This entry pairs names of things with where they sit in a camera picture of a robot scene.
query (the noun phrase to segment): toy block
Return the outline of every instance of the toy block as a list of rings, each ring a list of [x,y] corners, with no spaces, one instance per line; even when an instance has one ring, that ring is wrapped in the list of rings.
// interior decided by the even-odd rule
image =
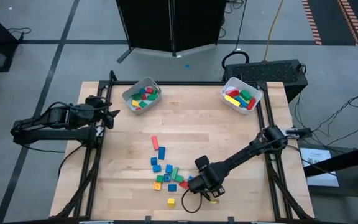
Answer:
[[[164,174],[164,182],[169,182],[169,181],[171,181],[171,175]]]
[[[142,94],[141,93],[133,94],[132,99],[133,100],[140,100],[140,99],[142,99]]]
[[[150,162],[152,163],[152,166],[156,166],[157,165],[157,158],[156,157],[152,157],[150,159]]]
[[[175,167],[175,168],[173,169],[173,172],[172,172],[172,174],[171,174],[172,179],[175,180],[175,177],[176,177],[177,174],[178,174],[178,170],[179,170],[179,167]]]
[[[142,101],[142,102],[139,103],[139,106],[140,106],[141,108],[145,108],[147,105],[148,105],[148,104],[147,104],[146,102],[144,102],[144,101]]]
[[[148,87],[147,89],[146,89],[146,93],[153,93],[153,88],[151,88],[151,87]]]
[[[169,208],[175,208],[175,199],[168,198],[168,207]]]
[[[181,175],[176,175],[175,179],[176,182],[182,183],[183,182],[183,176]]]
[[[158,159],[164,160],[165,159],[165,147],[159,147],[158,149]]]
[[[156,136],[152,136],[152,142],[153,142],[154,150],[158,150],[160,146],[158,146],[158,141]]]
[[[247,109],[251,110],[254,107],[255,103],[256,103],[256,99],[254,97],[252,97],[252,99],[249,101]]]
[[[240,94],[240,92],[237,89],[226,91],[226,95],[230,96],[231,98],[234,98],[235,96],[238,96],[239,94]]]
[[[172,165],[167,164],[166,168],[165,168],[165,172],[167,174],[171,174],[172,173]]]
[[[228,102],[230,102],[230,103],[232,103],[232,104],[234,104],[234,105],[236,105],[236,106],[240,106],[240,102],[238,102],[237,100],[231,98],[230,96],[226,95],[226,96],[224,96],[224,98],[225,98]]]
[[[168,191],[171,191],[171,192],[177,191],[177,185],[176,184],[168,184]]]
[[[237,100],[238,102],[240,102],[241,106],[243,106],[243,107],[248,106],[248,104],[240,96],[235,96],[234,99]]]
[[[241,90],[240,96],[243,97],[243,99],[245,99],[245,100],[250,100],[252,98],[251,94],[249,94],[245,90]]]
[[[161,171],[161,166],[160,165],[153,166],[153,172],[160,172],[160,171]]]
[[[183,181],[182,183],[180,183],[179,186],[183,187],[184,189],[189,189],[189,185],[187,184],[186,181]]]
[[[132,100],[132,105],[139,107],[139,103],[136,100]]]
[[[154,184],[153,184],[153,189],[154,189],[154,190],[161,190],[161,183],[154,182]]]
[[[164,181],[164,176],[162,176],[162,175],[157,175],[157,178],[156,178],[155,181],[158,182],[158,183],[162,183],[162,182]]]
[[[148,100],[155,100],[155,99],[157,99],[157,97],[158,97],[157,94],[151,94],[151,95],[147,96],[147,99]]]

